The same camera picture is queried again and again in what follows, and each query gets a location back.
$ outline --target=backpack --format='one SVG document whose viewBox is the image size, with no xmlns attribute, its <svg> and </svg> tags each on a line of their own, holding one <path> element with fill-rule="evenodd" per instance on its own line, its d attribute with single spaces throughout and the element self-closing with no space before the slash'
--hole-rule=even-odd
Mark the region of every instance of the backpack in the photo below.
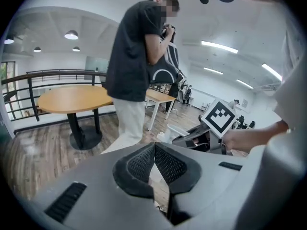
<svg viewBox="0 0 307 230">
<path fill-rule="evenodd" d="M 174 37 L 175 32 L 164 56 L 159 59 L 157 64 L 149 66 L 150 83 L 172 84 L 177 80 L 179 74 L 179 62 L 177 47 L 174 44 Z M 160 43 L 163 42 L 164 39 L 165 34 L 162 34 L 160 37 Z"/>
</svg>

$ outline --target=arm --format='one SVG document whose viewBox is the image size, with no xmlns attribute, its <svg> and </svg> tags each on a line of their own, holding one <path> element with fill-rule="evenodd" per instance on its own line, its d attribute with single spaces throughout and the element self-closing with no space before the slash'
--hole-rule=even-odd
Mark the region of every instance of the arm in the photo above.
<svg viewBox="0 0 307 230">
<path fill-rule="evenodd" d="M 236 149 L 244 152 L 259 145 L 265 145 L 275 135 L 286 132 L 288 125 L 282 120 L 264 129 L 229 130 L 223 137 L 227 150 Z"/>
<path fill-rule="evenodd" d="M 166 30 L 167 36 L 163 42 L 160 43 L 160 36 L 155 34 L 145 35 L 146 51 L 148 62 L 154 65 L 166 52 L 167 46 L 172 39 L 174 29 L 169 25 Z"/>
</svg>

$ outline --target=railing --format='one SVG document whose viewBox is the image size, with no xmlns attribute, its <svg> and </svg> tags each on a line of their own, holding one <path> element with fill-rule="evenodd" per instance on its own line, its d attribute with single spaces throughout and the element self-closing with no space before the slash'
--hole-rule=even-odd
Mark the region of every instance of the railing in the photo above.
<svg viewBox="0 0 307 230">
<path fill-rule="evenodd" d="M 44 85 L 39 85 L 39 86 L 32 86 L 32 82 L 33 79 L 35 78 L 44 78 L 46 79 L 47 77 L 50 76 L 69 76 L 69 75 L 73 75 L 73 76 L 79 76 L 79 75 L 83 75 L 85 79 L 85 76 L 89 77 L 89 79 L 91 79 L 91 82 L 66 82 L 66 83 L 54 83 L 54 84 L 44 84 Z M 15 118 L 11 121 L 15 121 L 15 120 L 20 120 L 20 119 L 24 119 L 24 118 L 28 118 L 28 117 L 36 117 L 36 120 L 39 121 L 39 116 L 40 115 L 44 115 L 44 114 L 48 114 L 47 112 L 43 112 L 42 110 L 37 109 L 38 106 L 36 106 L 35 104 L 35 98 L 39 98 L 40 96 L 34 96 L 33 95 L 33 89 L 35 88 L 42 88 L 42 87 L 49 87 L 49 86 L 55 86 L 55 85 L 68 85 L 68 84 L 91 84 L 91 85 L 95 85 L 95 84 L 101 84 L 102 86 L 104 86 L 103 82 L 95 82 L 95 76 L 98 77 L 105 77 L 106 74 L 105 73 L 101 73 L 101 72 L 97 72 L 97 71 L 91 71 L 91 70 L 61 70 L 61 69 L 57 69 L 57 70 L 44 70 L 44 71 L 35 71 L 35 72 L 28 72 L 27 74 L 24 75 L 20 75 L 20 76 L 16 76 L 13 78 L 9 78 L 9 79 L 4 79 L 1 81 L 2 85 L 4 84 L 8 84 L 11 82 L 16 82 L 16 81 L 21 81 L 21 80 L 27 80 L 28 83 L 28 87 L 27 88 L 21 88 L 21 89 L 17 89 L 17 90 L 13 90 L 10 92 L 6 92 L 4 95 L 4 100 L 6 104 L 11 104 L 13 102 L 19 102 L 19 101 L 25 101 L 25 100 L 31 100 L 31 106 L 30 107 L 23 107 L 23 108 L 19 108 L 19 109 L 15 109 L 15 110 L 11 110 L 8 111 L 8 113 L 14 113 L 14 112 L 18 112 L 18 111 L 23 111 L 23 110 L 27 110 L 27 109 L 32 109 L 34 112 L 34 115 L 28 115 L 28 116 L 23 116 L 21 118 Z M 11 101 L 10 98 L 14 95 L 17 95 L 17 92 L 19 91 L 24 91 L 24 90 L 29 90 L 29 97 L 26 98 L 22 98 L 22 99 L 18 99 L 16 98 L 16 100 Z"/>
<path fill-rule="evenodd" d="M 39 70 L 39 71 L 27 71 L 26 74 L 31 74 L 31 73 L 43 73 L 43 72 L 51 72 L 51 71 L 59 71 L 59 74 L 57 75 L 53 75 L 53 76 L 41 76 L 41 77 L 36 77 L 36 78 L 32 78 L 32 82 L 43 82 L 43 81 L 47 81 L 47 80 L 63 80 L 63 79 L 82 79 L 82 77 L 80 78 L 80 76 L 78 76 L 78 74 L 75 75 L 70 75 L 70 76 L 66 76 L 63 77 L 61 76 L 61 72 L 63 71 L 91 71 L 94 72 L 94 70 L 83 70 L 83 69 L 50 69 L 50 70 Z"/>
</svg>

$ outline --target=person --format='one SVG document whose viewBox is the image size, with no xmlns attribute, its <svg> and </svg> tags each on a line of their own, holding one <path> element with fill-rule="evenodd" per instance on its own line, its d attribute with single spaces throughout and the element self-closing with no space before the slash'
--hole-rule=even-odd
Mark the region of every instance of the person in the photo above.
<svg viewBox="0 0 307 230">
<path fill-rule="evenodd" d="M 171 88 L 169 89 L 169 92 L 168 92 L 169 96 L 177 98 L 178 92 L 179 92 L 178 84 L 180 83 L 181 80 L 183 80 L 183 74 L 182 74 L 182 71 L 179 70 L 179 74 L 178 74 L 176 81 L 171 85 Z M 170 105 L 171 105 L 171 102 L 166 102 L 166 107 L 165 107 L 164 113 L 168 112 Z"/>
<path fill-rule="evenodd" d="M 258 145 L 265 145 L 275 135 L 285 133 L 289 128 L 298 129 L 307 126 L 307 54 L 304 33 L 287 8 L 286 33 L 283 42 L 284 63 L 282 84 L 274 94 L 277 101 L 275 113 L 281 121 L 263 129 L 229 130 L 223 137 L 228 150 L 237 149 L 245 152 Z"/>
<path fill-rule="evenodd" d="M 106 74 L 106 89 L 118 116 L 119 137 L 104 152 L 137 144 L 143 134 L 148 68 L 166 52 L 174 28 L 167 17 L 176 17 L 178 0 L 147 0 L 130 7 L 119 24 Z M 166 37 L 160 43 L 160 34 Z"/>
<path fill-rule="evenodd" d="M 228 106 L 234 111 L 236 111 L 236 105 L 240 105 L 239 100 L 234 100 L 233 102 L 228 103 Z"/>
<path fill-rule="evenodd" d="M 187 89 L 184 98 L 183 98 L 183 102 L 182 104 L 184 105 L 187 102 L 187 106 L 189 105 L 189 101 L 190 101 L 190 96 L 192 95 L 192 85 L 189 86 L 189 88 Z"/>
</svg>

